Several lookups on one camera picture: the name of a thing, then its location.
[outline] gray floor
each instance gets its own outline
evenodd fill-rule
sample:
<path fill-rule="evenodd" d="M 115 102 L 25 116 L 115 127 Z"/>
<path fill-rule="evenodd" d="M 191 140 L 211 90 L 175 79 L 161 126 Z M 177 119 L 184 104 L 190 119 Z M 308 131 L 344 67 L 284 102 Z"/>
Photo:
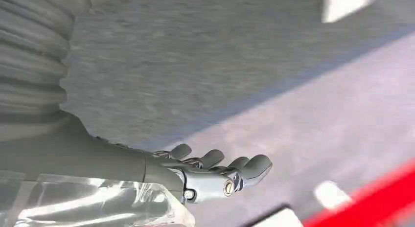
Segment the gray floor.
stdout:
<path fill-rule="evenodd" d="M 320 0 L 115 1 L 77 23 L 64 109 L 94 135 L 132 145 L 172 141 L 192 133 L 183 125 L 401 26 L 376 5 L 324 25 L 320 7 Z"/>
<path fill-rule="evenodd" d="M 117 0 L 77 22 L 63 108 L 91 134 L 143 149 L 186 141 L 199 154 L 272 156 L 271 178 L 257 190 L 191 207 L 199 227 L 240 226 L 281 202 L 305 218 L 319 208 L 304 202 L 320 178 L 345 177 L 339 183 L 351 191 L 410 154 L 412 76 L 383 68 L 400 61 L 385 60 L 404 45 L 347 64 L 414 30 L 405 24 L 410 5 L 386 1 L 321 24 L 321 0 Z M 369 117 L 374 108 L 382 113 Z M 408 153 L 383 166 L 393 146 Z M 367 156 L 376 165 L 356 174 Z"/>

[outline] clear plastic sheet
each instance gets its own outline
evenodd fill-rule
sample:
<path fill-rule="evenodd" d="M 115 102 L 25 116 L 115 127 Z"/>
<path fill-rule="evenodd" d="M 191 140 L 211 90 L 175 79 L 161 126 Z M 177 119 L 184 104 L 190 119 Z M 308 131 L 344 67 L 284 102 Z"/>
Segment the clear plastic sheet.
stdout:
<path fill-rule="evenodd" d="M 11 189 L 12 183 L 0 185 Z M 6 219 L 15 223 L 10 226 L 193 227 L 195 223 L 188 210 L 156 183 L 41 175 L 38 181 L 21 185 L 30 187 L 26 191 L 20 187 L 19 192 L 26 194 L 14 195 L 26 197 L 22 208 L 16 201 L 12 206 L 0 204 L 1 210 L 9 209 Z"/>

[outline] red stripe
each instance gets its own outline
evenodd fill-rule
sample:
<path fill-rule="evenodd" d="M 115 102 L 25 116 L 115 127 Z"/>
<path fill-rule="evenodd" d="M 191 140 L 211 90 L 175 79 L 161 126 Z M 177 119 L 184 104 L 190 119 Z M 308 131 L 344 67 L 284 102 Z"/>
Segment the red stripe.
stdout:
<path fill-rule="evenodd" d="M 415 161 L 385 176 L 353 197 L 354 202 L 336 213 L 324 212 L 305 227 L 374 227 L 392 221 L 415 204 Z"/>

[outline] screw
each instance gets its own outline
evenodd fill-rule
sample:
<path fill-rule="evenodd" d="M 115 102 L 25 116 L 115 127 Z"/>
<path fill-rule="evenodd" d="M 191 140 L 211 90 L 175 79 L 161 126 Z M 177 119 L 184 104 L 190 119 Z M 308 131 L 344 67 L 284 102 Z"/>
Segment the screw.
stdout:
<path fill-rule="evenodd" d="M 183 197 L 185 199 L 191 200 L 193 199 L 194 195 L 195 195 L 195 192 L 193 190 L 188 189 L 184 191 Z"/>

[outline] robotic hand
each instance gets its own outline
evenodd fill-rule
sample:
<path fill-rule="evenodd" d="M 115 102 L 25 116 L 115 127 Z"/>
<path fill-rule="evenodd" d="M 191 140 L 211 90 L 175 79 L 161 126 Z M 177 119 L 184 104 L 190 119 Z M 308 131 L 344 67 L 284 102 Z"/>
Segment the robotic hand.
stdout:
<path fill-rule="evenodd" d="M 172 151 L 157 151 L 152 156 L 183 181 L 182 203 L 198 203 L 225 198 L 245 187 L 258 184 L 270 171 L 272 162 L 265 155 L 252 159 L 239 157 L 229 166 L 217 166 L 224 158 L 220 150 L 211 150 L 200 158 L 184 159 L 192 149 L 181 144 Z"/>

